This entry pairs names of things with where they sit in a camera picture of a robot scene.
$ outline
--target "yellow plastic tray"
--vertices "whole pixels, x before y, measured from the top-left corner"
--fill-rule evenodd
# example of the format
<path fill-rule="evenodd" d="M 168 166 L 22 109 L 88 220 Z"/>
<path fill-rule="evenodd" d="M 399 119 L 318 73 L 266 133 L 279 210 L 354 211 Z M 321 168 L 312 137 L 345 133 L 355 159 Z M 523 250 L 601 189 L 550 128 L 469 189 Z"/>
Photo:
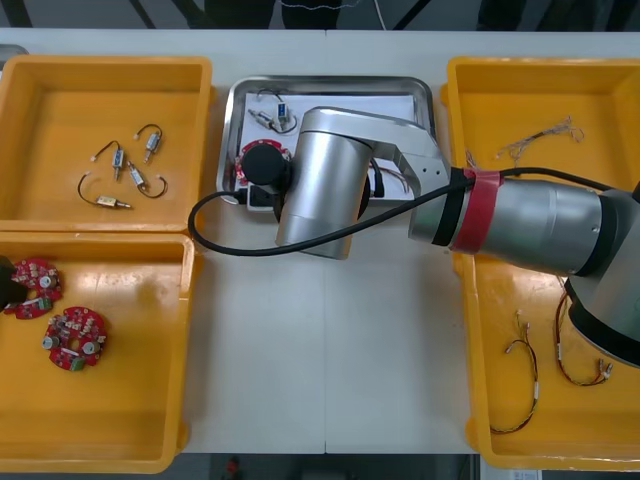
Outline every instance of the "yellow plastic tray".
<path fill-rule="evenodd" d="M 0 231 L 186 230 L 199 199 L 205 156 L 211 64 L 189 57 L 18 56 L 0 82 Z M 144 146 L 134 133 L 147 123 L 164 131 L 160 149 L 144 165 Z M 159 191 L 151 200 L 134 187 L 128 171 L 113 180 L 102 146 L 118 140 L 129 159 Z M 134 210 L 92 207 L 77 195 L 81 176 L 92 171 L 84 192 L 115 196 Z"/>
<path fill-rule="evenodd" d="M 179 234 L 0 233 L 12 261 L 60 270 L 64 298 L 108 323 L 95 367 L 68 372 L 41 347 L 50 316 L 0 314 L 0 471 L 164 470 L 184 446 L 182 398 L 194 247 Z"/>
<path fill-rule="evenodd" d="M 468 148 L 481 168 L 512 167 L 508 157 L 495 158 L 502 146 L 571 115 L 584 131 L 582 143 L 568 135 L 539 139 L 520 165 L 552 167 L 623 189 L 632 189 L 640 178 L 639 61 L 456 58 L 448 77 L 442 97 L 449 107 L 456 166 L 465 166 Z M 574 386 L 555 363 L 558 280 L 484 256 L 455 255 L 454 262 L 464 287 L 472 447 L 503 468 L 640 469 L 640 370 L 613 361 L 606 384 Z M 494 435 L 490 423 L 519 423 L 531 402 L 526 350 L 504 353 L 518 338 L 517 310 L 531 323 L 540 402 L 523 430 Z M 562 339 L 571 374 L 592 378 L 602 354 L 568 319 Z"/>

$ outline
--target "stainless steel tray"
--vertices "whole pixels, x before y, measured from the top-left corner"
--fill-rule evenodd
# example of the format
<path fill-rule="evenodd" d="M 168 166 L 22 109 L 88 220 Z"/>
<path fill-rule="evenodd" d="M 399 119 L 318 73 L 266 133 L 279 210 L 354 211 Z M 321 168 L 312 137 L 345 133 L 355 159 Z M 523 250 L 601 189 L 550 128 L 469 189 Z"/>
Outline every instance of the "stainless steel tray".
<path fill-rule="evenodd" d="M 249 77 L 237 82 L 229 91 L 216 180 L 218 191 L 235 189 L 235 159 L 242 148 L 240 136 L 244 122 L 246 95 L 258 93 L 265 89 L 286 95 L 411 95 L 414 99 L 414 121 L 429 130 L 435 138 L 431 90 L 426 83 L 417 78 L 358 76 Z M 225 198 L 225 200 L 230 203 L 237 203 L 233 199 Z M 372 202 L 375 200 L 377 202 L 385 202 L 384 199 L 372 198 L 371 200 Z"/>

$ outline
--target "white table surface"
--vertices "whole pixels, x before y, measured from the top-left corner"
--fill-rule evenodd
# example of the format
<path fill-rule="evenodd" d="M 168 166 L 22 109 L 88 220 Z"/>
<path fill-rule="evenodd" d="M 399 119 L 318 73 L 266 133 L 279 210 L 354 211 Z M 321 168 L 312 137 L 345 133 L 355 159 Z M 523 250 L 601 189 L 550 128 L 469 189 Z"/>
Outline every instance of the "white table surface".
<path fill-rule="evenodd" d="M 639 34 L 0 29 L 31 53 L 203 55 L 219 90 L 256 74 L 407 75 L 438 98 L 457 55 L 625 57 Z M 446 112 L 436 101 L 439 140 Z M 214 183 L 217 151 L 207 165 Z M 221 243 L 271 245 L 276 224 L 217 204 Z M 461 292 L 408 217 L 354 238 L 349 260 L 208 253 L 194 298 L 190 452 L 463 453 L 469 415 Z"/>

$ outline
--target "capacitor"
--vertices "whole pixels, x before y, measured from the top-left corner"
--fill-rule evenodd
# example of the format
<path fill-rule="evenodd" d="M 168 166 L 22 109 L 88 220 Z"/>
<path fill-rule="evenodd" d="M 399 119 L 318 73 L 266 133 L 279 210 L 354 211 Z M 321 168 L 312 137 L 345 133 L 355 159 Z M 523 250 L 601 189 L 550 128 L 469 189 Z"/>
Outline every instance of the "capacitor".
<path fill-rule="evenodd" d="M 127 162 L 127 165 L 129 166 L 129 173 L 131 174 L 131 178 L 133 179 L 133 183 L 136 184 L 136 187 L 146 188 L 147 182 L 142 176 L 142 173 L 140 173 L 140 170 L 138 170 L 136 166 L 131 162 Z"/>
<path fill-rule="evenodd" d="M 149 140 L 147 140 L 147 146 L 146 146 L 147 151 L 144 154 L 144 163 L 149 162 L 151 155 L 156 153 L 159 146 L 160 146 L 160 134 L 152 133 L 151 136 L 149 137 Z"/>
<path fill-rule="evenodd" d="M 96 205 L 107 208 L 131 208 L 128 203 L 121 202 L 114 197 L 107 197 L 106 195 L 100 195 L 96 198 Z"/>
<path fill-rule="evenodd" d="M 38 299 L 38 310 L 51 310 L 53 308 L 53 302 L 49 298 Z"/>
<path fill-rule="evenodd" d="M 98 342 L 87 342 L 82 346 L 82 351 L 85 355 L 93 355 L 100 351 L 100 344 Z"/>
<path fill-rule="evenodd" d="M 116 179 L 116 182 L 120 179 L 120 170 L 124 167 L 124 149 L 118 147 L 115 152 L 113 152 L 113 175 Z"/>
<path fill-rule="evenodd" d="M 249 109 L 249 115 L 251 115 L 256 122 L 258 122 L 260 125 L 262 125 L 263 127 L 269 129 L 269 130 L 273 130 L 274 126 L 273 126 L 273 118 L 271 118 L 271 116 L 263 111 L 260 112 L 256 112 L 255 110 L 251 110 Z"/>
<path fill-rule="evenodd" d="M 156 131 L 153 132 L 147 139 L 147 144 L 145 145 L 146 151 L 144 154 L 144 163 L 149 163 L 151 155 L 158 151 L 158 148 L 160 147 L 160 140 L 162 140 L 162 129 L 155 123 L 147 123 L 135 133 L 133 139 L 138 140 L 140 138 L 140 134 L 147 128 L 155 128 Z"/>
<path fill-rule="evenodd" d="M 40 284 L 40 288 L 55 288 L 58 284 L 58 280 L 56 277 L 45 275 L 44 277 L 40 277 L 38 283 Z"/>
<path fill-rule="evenodd" d="M 291 115 L 289 113 L 289 107 L 284 102 L 278 103 L 278 123 L 280 124 L 280 130 L 286 130 L 290 121 Z"/>
<path fill-rule="evenodd" d="M 84 363 L 85 363 L 85 361 L 84 361 L 83 357 L 76 357 L 71 362 L 70 370 L 72 372 L 77 372 L 78 370 L 82 370 L 84 368 Z"/>
<path fill-rule="evenodd" d="M 45 350 L 51 350 L 52 348 L 56 348 L 60 345 L 60 339 L 58 337 L 49 337 L 46 336 L 42 339 L 42 348 Z"/>

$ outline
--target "circuit board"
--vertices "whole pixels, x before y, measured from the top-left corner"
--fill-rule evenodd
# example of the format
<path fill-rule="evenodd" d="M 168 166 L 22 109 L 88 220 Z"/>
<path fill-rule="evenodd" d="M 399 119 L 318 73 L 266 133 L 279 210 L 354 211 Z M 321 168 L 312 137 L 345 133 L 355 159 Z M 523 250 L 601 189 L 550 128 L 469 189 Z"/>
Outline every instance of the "circuit board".
<path fill-rule="evenodd" d="M 242 170 L 242 159 L 249 150 L 257 145 L 271 145 L 272 147 L 277 148 L 285 159 L 291 160 L 291 152 L 287 148 L 283 147 L 280 142 L 276 142 L 275 140 L 264 138 L 247 143 L 242 150 L 240 150 L 240 155 L 236 157 L 236 190 L 244 188 L 249 184 L 247 178 L 244 176 L 244 171 Z"/>
<path fill-rule="evenodd" d="M 6 315 L 26 320 L 38 318 L 53 308 L 53 303 L 62 298 L 62 285 L 58 269 L 42 258 L 27 258 L 15 265 L 11 276 L 14 282 L 35 292 L 35 298 L 19 305 L 10 304 L 4 309 Z"/>
<path fill-rule="evenodd" d="M 104 319 L 85 307 L 71 307 L 49 320 L 42 347 L 49 360 L 72 372 L 95 366 L 107 342 Z"/>

